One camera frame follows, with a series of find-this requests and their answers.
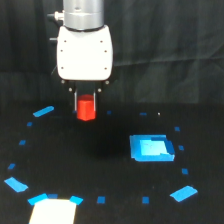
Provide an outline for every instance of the white square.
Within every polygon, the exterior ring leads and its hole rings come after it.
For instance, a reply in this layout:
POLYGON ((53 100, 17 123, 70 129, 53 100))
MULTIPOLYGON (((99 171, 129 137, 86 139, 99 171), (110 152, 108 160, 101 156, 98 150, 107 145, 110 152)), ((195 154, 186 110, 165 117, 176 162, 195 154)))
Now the white square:
POLYGON ((141 153, 143 156, 159 156, 169 154, 164 141, 140 140, 141 153))
POLYGON ((73 224, 75 211, 69 200, 45 199, 34 205, 29 224, 73 224))

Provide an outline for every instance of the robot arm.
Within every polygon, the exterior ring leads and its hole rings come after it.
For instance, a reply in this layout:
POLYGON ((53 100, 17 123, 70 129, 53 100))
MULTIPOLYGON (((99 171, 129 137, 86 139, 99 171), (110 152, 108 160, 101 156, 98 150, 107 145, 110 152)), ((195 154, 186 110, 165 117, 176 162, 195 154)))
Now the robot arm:
POLYGON ((113 64, 111 35, 104 25, 104 0, 63 0, 63 5, 62 13, 53 14, 56 21, 63 21, 57 38, 58 74, 62 83, 70 84, 77 114, 83 85, 93 96, 96 112, 96 94, 102 91, 98 87, 109 79, 113 64))

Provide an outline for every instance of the blue tile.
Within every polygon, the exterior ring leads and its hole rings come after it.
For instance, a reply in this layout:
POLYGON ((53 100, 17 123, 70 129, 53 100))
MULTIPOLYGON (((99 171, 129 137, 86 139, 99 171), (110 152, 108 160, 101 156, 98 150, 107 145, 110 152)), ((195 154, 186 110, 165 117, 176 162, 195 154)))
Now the blue tile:
POLYGON ((76 197, 76 196, 72 196, 70 198, 70 201, 77 204, 77 205, 80 205, 83 202, 83 199, 79 198, 79 197, 76 197))
POLYGON ((182 174, 184 174, 184 175, 188 175, 188 169, 182 169, 182 174))
POLYGON ((196 194, 197 192, 198 191, 196 189, 194 189, 193 187, 186 186, 186 187, 174 192, 170 196, 173 197, 176 201, 181 202, 184 199, 196 194))
POLYGON ((179 127, 175 127, 174 129, 175 129, 175 131, 180 131, 179 127))
POLYGON ((57 194, 48 194, 47 197, 50 199, 57 199, 58 195, 57 194))
POLYGON ((25 145, 26 144, 26 140, 21 140, 20 142, 19 142, 19 145, 25 145))
POLYGON ((44 108, 42 110, 39 110, 39 111, 33 113, 33 115, 34 115, 34 117, 40 117, 40 116, 42 116, 44 114, 47 114, 47 113, 49 113, 49 112, 51 112, 53 110, 54 110, 54 107, 50 106, 50 107, 46 107, 46 108, 44 108))
POLYGON ((140 116, 147 116, 147 113, 140 113, 140 116))
POLYGON ((142 197, 142 204, 149 204, 149 197, 142 197))
POLYGON ((34 198, 28 199, 28 202, 31 205, 35 205, 37 202, 45 200, 45 199, 48 199, 47 195, 46 194, 41 194, 41 195, 38 195, 38 196, 36 196, 34 198))
POLYGON ((27 127, 31 127, 32 125, 33 125, 32 122, 28 122, 28 123, 27 123, 27 127))
POLYGON ((184 147, 182 145, 178 146, 181 151, 184 151, 184 147))
POLYGON ((97 199, 97 204, 105 204, 105 197, 99 196, 97 199))
POLYGON ((11 177, 4 181, 6 184, 8 184, 14 191, 22 192, 25 191, 28 186, 25 184, 20 183, 18 180, 16 180, 14 177, 11 177))
POLYGON ((16 164, 11 163, 11 164, 9 165, 8 169, 9 169, 9 170, 12 170, 12 169, 15 167, 15 165, 16 165, 16 164))

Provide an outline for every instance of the white tile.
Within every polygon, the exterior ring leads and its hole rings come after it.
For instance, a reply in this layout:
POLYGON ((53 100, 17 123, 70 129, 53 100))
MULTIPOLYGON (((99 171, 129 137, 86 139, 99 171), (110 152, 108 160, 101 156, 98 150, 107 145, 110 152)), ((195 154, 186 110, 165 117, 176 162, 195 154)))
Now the white tile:
POLYGON ((46 199, 35 204, 29 224, 73 224, 75 211, 69 200, 46 199))

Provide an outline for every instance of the red cube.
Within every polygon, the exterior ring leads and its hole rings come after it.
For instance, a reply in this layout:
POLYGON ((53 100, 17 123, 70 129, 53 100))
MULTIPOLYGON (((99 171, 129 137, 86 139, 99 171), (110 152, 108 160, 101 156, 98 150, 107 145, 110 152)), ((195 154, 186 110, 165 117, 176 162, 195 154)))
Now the red cube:
POLYGON ((89 121, 96 118, 94 97, 92 95, 82 95, 78 97, 77 118, 83 121, 89 121))

